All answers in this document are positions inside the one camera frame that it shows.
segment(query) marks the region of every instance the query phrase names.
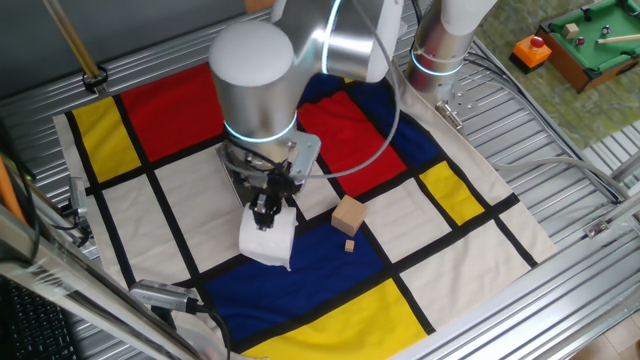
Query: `aluminum table frame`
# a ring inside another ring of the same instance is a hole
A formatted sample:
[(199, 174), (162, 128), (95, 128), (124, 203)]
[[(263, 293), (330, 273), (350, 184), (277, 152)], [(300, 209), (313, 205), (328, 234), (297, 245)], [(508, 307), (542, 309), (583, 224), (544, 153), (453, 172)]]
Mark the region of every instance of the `aluminum table frame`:
[[(396, 61), (406, 66), (417, 28), (409, 1), (403, 14), (408, 31), (399, 39)], [(269, 10), (246, 15), (102, 64), (109, 71), (109, 91), (120, 93), (204, 63), (211, 40), (225, 26), (268, 17)], [(492, 56), (477, 39), (472, 51)], [(464, 130), (483, 156), (499, 163), (548, 156), (584, 158), (544, 111), (541, 118), (536, 116), (521, 99), (492, 81), (492, 76), (466, 64), (456, 84), (460, 99), (465, 100), (460, 101)], [(0, 101), (0, 117), (7, 120), (23, 157), (38, 175), (37, 185), (56, 204), (68, 199), (69, 171), (51, 116), (97, 99), (77, 75)], [(471, 108), (463, 110), (469, 104)], [(542, 110), (535, 101), (534, 106)], [(559, 253), (396, 359), (568, 358), (640, 308), (636, 222), (618, 219), (615, 227), (592, 239), (584, 232), (616, 209), (592, 176), (566, 164), (500, 174)], [(98, 257), (95, 246), (84, 251)], [(80, 334), (80, 350), (88, 358), (144, 358), (82, 319), (74, 327)]]

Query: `orange cable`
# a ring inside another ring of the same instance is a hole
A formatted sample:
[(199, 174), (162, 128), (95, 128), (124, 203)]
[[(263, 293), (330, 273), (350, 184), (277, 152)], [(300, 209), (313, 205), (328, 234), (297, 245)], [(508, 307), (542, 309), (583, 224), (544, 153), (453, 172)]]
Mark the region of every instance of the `orange cable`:
[(13, 191), (13, 186), (11, 185), (11, 179), (9, 179), (9, 173), (7, 173), (7, 168), (5, 167), (4, 161), (0, 158), (0, 195), (4, 199), (4, 204), (23, 223), (27, 223), (27, 220), (24, 218), (22, 214), (22, 210), (20, 209), (20, 204), (18, 204), (18, 199), (16, 198), (16, 193)]

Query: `black clamp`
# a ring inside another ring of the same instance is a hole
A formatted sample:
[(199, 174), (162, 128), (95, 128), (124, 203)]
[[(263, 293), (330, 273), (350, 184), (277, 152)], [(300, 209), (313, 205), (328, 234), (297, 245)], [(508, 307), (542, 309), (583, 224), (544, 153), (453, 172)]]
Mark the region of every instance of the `black clamp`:
[(109, 80), (109, 73), (107, 72), (107, 69), (100, 65), (97, 66), (98, 70), (100, 70), (100, 77), (91, 79), (86, 72), (82, 74), (82, 84), (84, 84), (84, 88), (92, 94), (96, 93), (96, 88), (98, 86), (106, 84), (107, 80)]

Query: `metal rod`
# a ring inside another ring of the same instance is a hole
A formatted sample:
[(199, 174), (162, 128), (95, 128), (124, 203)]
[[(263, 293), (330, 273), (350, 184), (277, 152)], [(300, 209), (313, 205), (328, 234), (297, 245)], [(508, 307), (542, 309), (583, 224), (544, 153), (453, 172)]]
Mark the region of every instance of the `metal rod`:
[(76, 29), (71, 24), (71, 21), (69, 21), (67, 14), (64, 12), (64, 9), (58, 0), (42, 0), (42, 2), (47, 7), (47, 10), (49, 10), (49, 14), (51, 14), (51, 17), (58, 25), (60, 32), (67, 40), (67, 43), (69, 43), (69, 47), (76, 55), (76, 58), (80, 62), (80, 66), (82, 66), (82, 69), (89, 79), (93, 80), (100, 78), (101, 74), (100, 70), (98, 70), (98, 66), (93, 59), (91, 59), (89, 52), (84, 47)]

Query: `red button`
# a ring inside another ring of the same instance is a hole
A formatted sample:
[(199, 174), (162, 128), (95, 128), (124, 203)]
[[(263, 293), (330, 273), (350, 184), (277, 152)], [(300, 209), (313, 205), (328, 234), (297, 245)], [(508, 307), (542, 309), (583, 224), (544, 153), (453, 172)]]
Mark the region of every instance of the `red button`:
[(544, 40), (542, 40), (541, 37), (534, 36), (533, 38), (531, 38), (531, 46), (540, 49), (544, 46)]

